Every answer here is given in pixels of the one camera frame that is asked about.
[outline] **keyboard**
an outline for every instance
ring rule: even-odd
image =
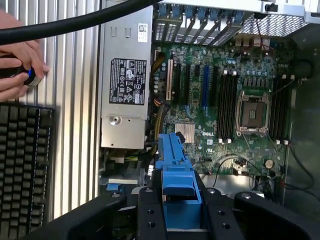
[[[46,222],[54,111],[0,104],[0,240]]]

